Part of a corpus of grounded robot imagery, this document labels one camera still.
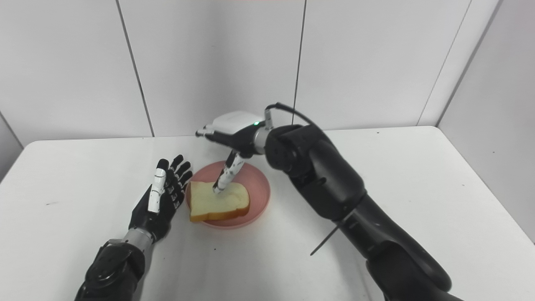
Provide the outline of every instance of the robotic arm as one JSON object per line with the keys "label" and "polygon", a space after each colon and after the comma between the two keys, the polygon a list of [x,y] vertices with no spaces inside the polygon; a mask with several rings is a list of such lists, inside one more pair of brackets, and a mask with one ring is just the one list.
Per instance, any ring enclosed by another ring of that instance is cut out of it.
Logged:
{"label": "robotic arm", "polygon": [[[273,108],[295,113],[309,125],[273,128]],[[232,181],[243,159],[265,154],[269,165],[286,173],[314,211],[333,221],[367,259],[368,271],[386,300],[460,300],[447,293],[452,283],[446,271],[377,206],[362,178],[306,116],[277,103],[266,108],[263,120],[233,112],[196,135],[232,148],[214,185],[216,193]]]}
{"label": "robotic arm", "polygon": [[192,172],[188,161],[177,156],[171,166],[161,159],[154,183],[132,211],[123,239],[111,239],[98,251],[86,272],[75,301],[131,301],[145,273],[146,251],[171,228],[171,219],[185,197]]}

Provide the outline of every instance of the wall seam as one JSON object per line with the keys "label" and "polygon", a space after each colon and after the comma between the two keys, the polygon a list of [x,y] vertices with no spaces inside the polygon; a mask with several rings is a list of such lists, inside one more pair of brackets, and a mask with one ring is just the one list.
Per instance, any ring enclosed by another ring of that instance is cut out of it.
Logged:
{"label": "wall seam", "polygon": [[4,114],[2,114],[2,111],[0,111],[0,119],[4,121],[5,126],[7,126],[7,129],[8,129],[8,130],[10,131],[10,133],[13,135],[13,137],[15,138],[15,140],[17,141],[17,143],[19,144],[20,148],[24,149],[24,146],[22,146],[22,143],[20,142],[19,137],[17,137],[17,135],[15,134],[15,131],[13,130],[13,128],[11,127],[11,125],[9,125],[9,123],[8,123],[7,120],[5,119]]}
{"label": "wall seam", "polygon": [[464,23],[464,18],[466,18],[468,10],[470,9],[470,5],[472,4],[472,0],[468,3],[467,9],[464,11],[463,18],[461,20],[461,23],[459,24],[459,27],[457,28],[457,32],[455,33],[455,36],[453,37],[452,43],[449,45],[448,53],[446,53],[446,57],[444,58],[444,61],[442,62],[442,66],[440,67],[440,70],[438,71],[437,78],[435,79],[433,83],[433,87],[431,87],[431,91],[429,92],[429,95],[427,96],[427,100],[425,101],[424,108],[422,109],[422,112],[420,113],[420,117],[418,117],[418,121],[416,122],[416,125],[420,124],[420,120],[422,119],[422,116],[424,115],[425,108],[427,107],[427,104],[429,103],[429,99],[431,98],[431,95],[433,94],[434,88],[437,85],[438,79],[440,78],[440,75],[442,74],[442,69],[444,69],[444,65],[446,64],[446,61],[448,60],[449,53],[452,50],[453,44],[455,44],[455,40],[457,39],[457,35],[459,34],[459,31],[461,30],[461,27]]}
{"label": "wall seam", "polygon": [[[295,110],[295,101],[297,100],[297,86],[299,84],[299,68],[301,66],[301,50],[303,49],[303,32],[304,32],[304,18],[307,14],[307,0],[304,0],[303,6],[303,23],[301,24],[301,38],[299,40],[299,56],[297,57],[297,75],[295,76],[295,92],[294,92],[294,110]],[[295,114],[292,113],[292,124],[294,124]]]}
{"label": "wall seam", "polygon": [[470,67],[470,64],[472,64],[473,58],[476,56],[477,51],[479,50],[479,47],[481,46],[481,43],[483,42],[483,39],[487,35],[488,29],[490,28],[492,22],[494,21],[494,18],[496,17],[496,14],[498,13],[498,10],[500,9],[500,6],[502,4],[503,0],[499,0],[496,4],[496,7],[494,8],[494,11],[492,12],[492,15],[490,19],[488,20],[487,26],[485,26],[485,29],[483,30],[483,33],[479,37],[479,40],[477,41],[476,46],[474,47],[472,54],[470,55],[470,58],[468,59],[467,64],[464,66],[463,72],[461,73],[461,76],[459,77],[459,80],[455,84],[455,87],[453,88],[452,94],[449,96],[448,102],[444,106],[444,110],[442,111],[442,114],[440,114],[440,117],[438,118],[437,124],[435,125],[438,127],[440,125],[440,122],[444,118],[444,114],[446,114],[446,111],[448,110],[449,105],[452,102],[453,97],[457,93],[457,90],[459,89],[459,86],[461,85],[462,80],[464,79],[464,76],[466,75],[468,68]]}
{"label": "wall seam", "polygon": [[126,31],[125,19],[123,17],[123,11],[121,10],[121,5],[119,0],[115,0],[117,4],[117,10],[119,11],[119,17],[121,19],[121,25],[123,26],[123,32],[125,34],[126,45],[128,46],[128,52],[130,53],[130,59],[132,60],[132,66],[134,68],[135,77],[137,80],[137,86],[141,93],[141,101],[143,102],[143,107],[145,108],[145,115],[147,115],[147,122],[149,123],[150,134],[154,137],[154,129],[152,128],[152,121],[150,120],[149,108],[147,107],[147,102],[145,100],[145,93],[143,92],[143,87],[141,86],[141,80],[139,78],[139,73],[137,72],[137,65],[134,59],[134,53],[132,52],[132,45],[130,44],[130,38],[128,38],[128,32]]}

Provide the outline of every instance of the pink plate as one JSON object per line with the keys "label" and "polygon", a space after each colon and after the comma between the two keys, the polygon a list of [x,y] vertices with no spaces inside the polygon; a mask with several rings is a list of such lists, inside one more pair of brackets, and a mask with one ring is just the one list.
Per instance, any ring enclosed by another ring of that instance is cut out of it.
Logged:
{"label": "pink plate", "polygon": [[[215,182],[224,164],[225,161],[219,161],[203,167],[193,175],[192,181]],[[233,182],[242,184],[249,192],[249,212],[244,216],[238,216],[230,220],[204,221],[202,223],[217,229],[236,229],[256,221],[264,212],[268,206],[271,190],[268,179],[258,168],[244,163]],[[190,208],[189,186],[186,193],[186,204]]]}

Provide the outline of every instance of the black cable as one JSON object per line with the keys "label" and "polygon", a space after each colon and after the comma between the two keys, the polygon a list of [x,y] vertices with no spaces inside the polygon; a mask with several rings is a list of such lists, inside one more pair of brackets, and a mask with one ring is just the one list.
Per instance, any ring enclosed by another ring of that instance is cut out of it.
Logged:
{"label": "black cable", "polygon": [[303,115],[302,113],[300,113],[296,109],[294,109],[292,107],[289,107],[289,106],[287,106],[287,105],[285,105],[283,103],[277,102],[277,103],[274,103],[274,104],[270,104],[269,106],[266,107],[266,110],[270,110],[270,109],[273,109],[273,108],[279,109],[279,110],[282,110],[282,111],[286,111],[286,112],[289,112],[289,113],[294,113],[295,115],[299,116],[302,120],[306,121],[308,124],[316,125],[307,116]]}

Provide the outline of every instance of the slice of bread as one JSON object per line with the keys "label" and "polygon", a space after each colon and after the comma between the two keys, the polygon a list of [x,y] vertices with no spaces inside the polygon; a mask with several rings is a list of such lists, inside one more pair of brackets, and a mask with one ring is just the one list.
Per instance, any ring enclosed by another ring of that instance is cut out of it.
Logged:
{"label": "slice of bread", "polygon": [[249,212],[249,193],[240,183],[230,183],[218,194],[212,190],[214,182],[191,182],[189,220],[228,220]]}

